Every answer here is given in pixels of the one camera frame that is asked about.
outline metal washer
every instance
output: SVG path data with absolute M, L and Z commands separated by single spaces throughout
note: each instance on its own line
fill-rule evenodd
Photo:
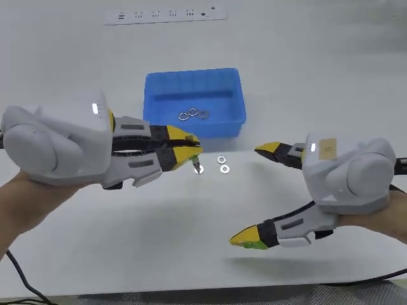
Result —
M 192 108 L 188 109 L 189 116 L 196 116 L 196 115 L 198 115 L 198 113 L 199 113 L 199 111 L 197 108 L 192 107 Z
M 217 157 L 217 162 L 218 162 L 219 164 L 225 164 L 225 163 L 226 163 L 226 157 L 223 156 L 222 154 L 219 155 L 219 156 Z
M 189 119 L 190 118 L 190 116 L 188 115 L 188 113 L 186 113 L 186 112 L 180 112 L 179 114 L 178 114 L 178 119 L 180 120 L 180 121 L 186 121 L 187 119 Z
M 199 166 L 199 173 L 197 171 L 196 168 L 193 169 L 193 171 L 197 174 L 197 175 L 201 175 L 204 172 L 204 167 L 202 165 Z
M 198 113 L 198 118 L 200 118 L 200 119 L 207 119 L 208 117 L 209 117 L 209 111 L 201 110 Z
M 221 173 L 229 173 L 230 167 L 226 164 L 223 164 L 223 165 L 221 165 L 220 171 L 221 171 Z

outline human hand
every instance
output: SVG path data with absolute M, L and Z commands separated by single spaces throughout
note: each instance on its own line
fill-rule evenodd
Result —
M 407 244 L 407 194 L 390 191 L 387 208 L 369 215 L 342 215 L 340 226 L 359 226 Z
M 22 234 L 40 224 L 85 186 L 49 186 L 34 182 L 25 172 L 20 172 L 0 187 L 0 222 L 17 235 Z

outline green part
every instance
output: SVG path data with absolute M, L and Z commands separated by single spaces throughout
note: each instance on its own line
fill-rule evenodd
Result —
M 267 250 L 268 247 L 261 241 L 245 241 L 242 243 L 246 249 Z

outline steel washer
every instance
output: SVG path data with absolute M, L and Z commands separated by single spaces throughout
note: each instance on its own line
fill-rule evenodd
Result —
M 178 114 L 178 119 L 180 120 L 180 121 L 186 121 L 187 119 L 189 119 L 190 118 L 190 116 L 188 115 L 188 113 L 186 113 L 186 112 L 180 112 L 179 114 Z
M 220 171 L 221 171 L 221 173 L 229 173 L 230 167 L 226 164 L 223 164 L 223 165 L 221 165 Z
M 219 155 L 219 156 L 217 157 L 217 162 L 218 162 L 219 164 L 225 164 L 225 163 L 226 163 L 226 157 L 223 156 L 222 154 Z
M 187 113 L 187 114 L 188 114 L 189 116 L 196 116 L 196 115 L 198 115 L 198 113 L 199 113 L 198 109 L 192 107 L 192 108 L 189 108 L 189 109 L 188 109 L 188 113 Z
M 209 111 L 201 110 L 198 113 L 198 118 L 200 118 L 200 119 L 207 119 L 208 117 L 209 117 Z

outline led light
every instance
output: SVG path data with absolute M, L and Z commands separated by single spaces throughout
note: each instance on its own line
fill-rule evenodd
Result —
M 98 110 L 98 108 L 97 108 L 97 104 L 96 104 L 96 103 L 93 103 L 93 104 L 92 104 L 92 109 L 93 109 L 93 113 L 94 113 L 94 114 L 99 114 L 99 110 Z

